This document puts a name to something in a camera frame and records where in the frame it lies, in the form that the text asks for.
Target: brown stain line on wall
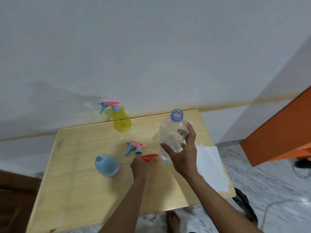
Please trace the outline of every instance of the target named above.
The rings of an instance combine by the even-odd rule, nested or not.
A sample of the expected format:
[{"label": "brown stain line on wall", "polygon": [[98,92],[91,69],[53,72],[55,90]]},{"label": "brown stain line on wall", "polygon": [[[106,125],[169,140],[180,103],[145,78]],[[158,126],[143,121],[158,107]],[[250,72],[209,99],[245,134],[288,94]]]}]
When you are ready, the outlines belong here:
[{"label": "brown stain line on wall", "polygon": [[[181,110],[198,109],[200,112],[207,112],[207,111],[214,111],[214,110],[231,109],[231,108],[242,107],[242,106],[250,106],[250,105],[256,105],[256,104],[278,103],[278,102],[282,102],[285,100],[293,100],[298,95],[299,95],[299,93],[280,95],[280,96],[272,96],[272,97],[262,97],[262,98],[256,98],[255,100],[226,101],[223,103],[210,104],[210,105],[204,105],[204,106],[180,105],[179,109],[181,109]],[[151,116],[151,115],[165,114],[165,113],[170,113],[170,112],[171,112],[171,110],[166,109],[166,110],[158,111],[158,113],[145,113],[145,114],[140,114],[139,116],[130,116],[130,118],[133,119],[133,118],[139,118],[139,117],[145,117],[145,116]],[[8,138],[8,139],[0,140],[0,142],[14,141],[14,140],[19,140],[19,139],[34,138],[34,137],[40,137],[40,136],[56,135],[57,132],[58,131],[51,131],[51,132],[37,133],[37,134],[27,135],[27,136]]]}]

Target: forearm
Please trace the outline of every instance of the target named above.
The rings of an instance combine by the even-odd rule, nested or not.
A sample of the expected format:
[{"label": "forearm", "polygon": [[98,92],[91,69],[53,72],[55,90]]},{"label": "forearm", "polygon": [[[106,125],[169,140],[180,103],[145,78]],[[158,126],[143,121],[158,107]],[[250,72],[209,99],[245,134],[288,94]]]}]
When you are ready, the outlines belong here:
[{"label": "forearm", "polygon": [[186,177],[219,233],[248,233],[262,231],[218,194],[204,178],[196,173]]},{"label": "forearm", "polygon": [[145,178],[134,181],[126,196],[100,229],[99,233],[114,232],[134,232],[140,207],[142,204],[142,195],[146,184]]}]

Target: person's left hand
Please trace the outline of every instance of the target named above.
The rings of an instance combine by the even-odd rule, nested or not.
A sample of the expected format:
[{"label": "person's left hand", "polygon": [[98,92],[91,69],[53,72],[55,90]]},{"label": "person's left hand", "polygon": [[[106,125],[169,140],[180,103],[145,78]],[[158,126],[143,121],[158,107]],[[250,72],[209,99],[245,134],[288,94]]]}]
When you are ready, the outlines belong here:
[{"label": "person's left hand", "polygon": [[140,178],[143,180],[147,180],[147,178],[151,175],[158,159],[159,157],[156,156],[149,163],[146,163],[139,156],[135,156],[133,162],[130,164],[134,176],[134,181]]}]

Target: person's left arm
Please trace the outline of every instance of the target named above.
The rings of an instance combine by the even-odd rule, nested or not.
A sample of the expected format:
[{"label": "person's left arm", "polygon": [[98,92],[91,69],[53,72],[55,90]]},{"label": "person's left arm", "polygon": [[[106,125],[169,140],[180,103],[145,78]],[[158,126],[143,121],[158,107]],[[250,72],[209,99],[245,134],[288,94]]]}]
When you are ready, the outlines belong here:
[{"label": "person's left arm", "polygon": [[130,167],[132,168],[134,183],[120,205],[98,233],[132,233],[135,231],[145,184],[157,160],[158,157],[155,157],[151,162],[146,163],[138,156],[133,159]]}]

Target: person's right arm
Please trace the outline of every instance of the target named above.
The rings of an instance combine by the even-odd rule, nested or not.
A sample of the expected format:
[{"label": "person's right arm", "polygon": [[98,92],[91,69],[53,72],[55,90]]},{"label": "person's right arm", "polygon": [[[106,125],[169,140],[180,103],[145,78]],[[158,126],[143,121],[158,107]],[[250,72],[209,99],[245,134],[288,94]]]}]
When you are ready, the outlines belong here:
[{"label": "person's right arm", "polygon": [[206,209],[209,217],[219,233],[262,233],[245,216],[218,194],[198,173],[196,168],[196,133],[188,123],[189,134],[183,150],[175,153],[168,145],[162,143],[162,148],[169,154],[174,168],[189,183],[192,190]]}]

